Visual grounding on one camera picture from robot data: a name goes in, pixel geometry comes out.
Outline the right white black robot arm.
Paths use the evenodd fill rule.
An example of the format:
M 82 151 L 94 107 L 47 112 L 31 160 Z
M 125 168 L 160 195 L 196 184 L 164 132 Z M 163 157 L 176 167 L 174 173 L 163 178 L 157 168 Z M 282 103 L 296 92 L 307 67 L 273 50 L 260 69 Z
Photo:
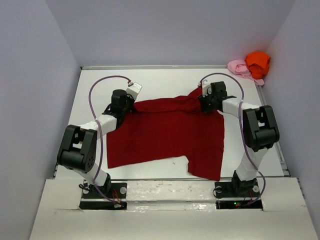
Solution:
M 280 133 L 273 108 L 244 102 L 242 98 L 228 95 L 223 81 L 203 83 L 202 94 L 198 97 L 202 111 L 214 110 L 236 117 L 244 147 L 243 157 L 230 181 L 216 182 L 214 195 L 222 198 L 258 198 L 257 174 L 263 157 L 280 139 Z

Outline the dark red t shirt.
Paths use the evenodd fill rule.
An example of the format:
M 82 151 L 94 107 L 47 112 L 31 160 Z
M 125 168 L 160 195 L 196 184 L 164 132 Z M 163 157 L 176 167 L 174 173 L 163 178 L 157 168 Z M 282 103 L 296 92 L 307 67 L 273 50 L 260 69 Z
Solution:
M 188 95 L 135 102 L 122 125 L 106 135 L 108 168 L 185 156 L 193 176 L 219 181 L 224 116 L 204 113 L 200 89 Z

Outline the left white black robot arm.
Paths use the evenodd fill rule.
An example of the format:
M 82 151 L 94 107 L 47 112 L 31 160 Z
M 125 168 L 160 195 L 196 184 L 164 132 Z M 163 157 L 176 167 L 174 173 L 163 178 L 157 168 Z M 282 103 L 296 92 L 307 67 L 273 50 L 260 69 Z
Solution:
M 131 111 L 139 95 L 129 87 L 112 92 L 111 103 L 104 112 L 86 124 L 68 125 L 65 128 L 57 154 L 57 164 L 81 175 L 97 196 L 110 194 L 112 184 L 108 173 L 101 170 L 102 163 L 96 163 L 97 141 L 103 143 L 103 136 L 118 129 Z

